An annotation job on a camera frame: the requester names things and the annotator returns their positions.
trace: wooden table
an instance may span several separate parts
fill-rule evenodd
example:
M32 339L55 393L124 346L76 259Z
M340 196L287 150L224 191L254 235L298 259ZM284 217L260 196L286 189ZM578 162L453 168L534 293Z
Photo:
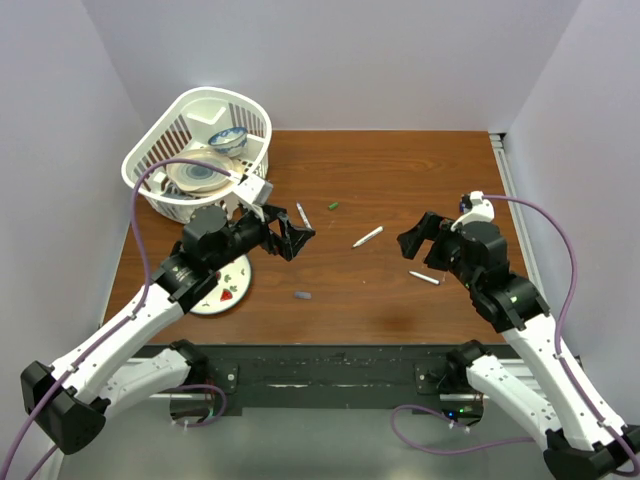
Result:
M188 314L154 343L186 338L194 343L459 343L500 342L480 318L467 291L447 275L434 286L410 276L417 270L442 278L400 255L396 236L426 210L456 218L460 195L472 190L503 194L484 132L275 132L269 150L270 203L302 224L299 201L317 231L291 263L261 249L250 253L253 285L233 309L215 317ZM339 202L329 211L327 206ZM512 268L525 273L505 203L494 202L496 221L510 245ZM142 198L138 218L152 267L168 255L182 225ZM383 225L360 248L351 245ZM142 265L127 236L107 308L111 318L142 284ZM312 300L293 297L297 290Z

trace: white pen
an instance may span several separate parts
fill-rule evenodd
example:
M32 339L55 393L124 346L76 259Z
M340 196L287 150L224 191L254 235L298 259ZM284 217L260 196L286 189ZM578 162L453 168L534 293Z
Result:
M364 237L362 237L360 240L358 240L356 243L353 244L353 247L351 248L356 248L359 247L360 245L362 245L363 243L368 242L369 240L371 240L373 237L375 237L376 235L378 235L380 232L382 232L382 230L384 230L384 228L382 228L381 226L376 228L373 232L371 233L367 233Z
M304 222L304 226L307 228L311 228L313 230L313 228L311 227L311 224L309 223L309 219L307 218L307 216L304 213L304 210L302 209L302 205L300 205L299 202L296 202L296 205L298 206L298 212L300 212L300 218L302 218L302 221Z
M424 280L425 282L433 283L434 285L440 285L440 280L436 280L435 278L427 277L426 275L422 275L421 273L412 272L411 270L409 270L409 274L413 275L416 278L419 278L420 280Z

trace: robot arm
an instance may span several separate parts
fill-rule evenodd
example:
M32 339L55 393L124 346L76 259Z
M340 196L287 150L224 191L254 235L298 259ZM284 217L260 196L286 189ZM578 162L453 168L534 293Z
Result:
M556 322L535 286L509 269L507 244L493 220L493 207L482 192L465 195L457 220L427 212L410 231L398 236L405 258L414 258L424 240L433 244L424 263L449 271L469 290L478 314L503 335L540 384L540 397L502 368L478 342L450 355L452 376L496 401L544 451L557 479L597 479L627 461L611 427L640 451L640 428L626 425L598 394L562 343L562 356L578 384L606 418L598 422L564 372L554 350Z
M206 357L188 342L177 342L134 368L120 368L156 333L179 320L217 286L217 272L241 255L261 246L292 260L315 231L295 227L286 210L266 205L272 186L256 177L242 177L234 193L244 205L243 216L229 223L217 206L196 210L178 241L153 273L144 305L132 315L143 289L114 318L80 346L50 366L33 362L21 375L25 409L31 412L65 372L61 388L36 417L36 422L65 454L79 451L101 431L107 418L167 388L185 382L205 383ZM280 234L269 224L278 221ZM72 363L131 317L86 357Z

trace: ceramic bowl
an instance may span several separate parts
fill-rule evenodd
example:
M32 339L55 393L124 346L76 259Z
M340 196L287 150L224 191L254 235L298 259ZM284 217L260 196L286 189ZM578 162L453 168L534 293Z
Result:
M247 148L247 129L231 127L216 133L209 139L209 145L221 155L237 157Z

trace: white laundry basket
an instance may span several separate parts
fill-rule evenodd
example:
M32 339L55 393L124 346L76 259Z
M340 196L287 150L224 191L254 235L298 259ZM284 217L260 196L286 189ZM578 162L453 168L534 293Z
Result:
M265 178L271 141L269 115L250 98L214 87L194 88L180 95L126 156L122 178L133 188L151 165L206 146L212 135L231 127L245 127L249 132L246 153L236 159L238 165L245 173ZM187 223L195 209L211 204L224 208L231 218L238 206L231 187L210 197L196 198L177 190L162 191L145 181L140 193L157 212L176 222Z

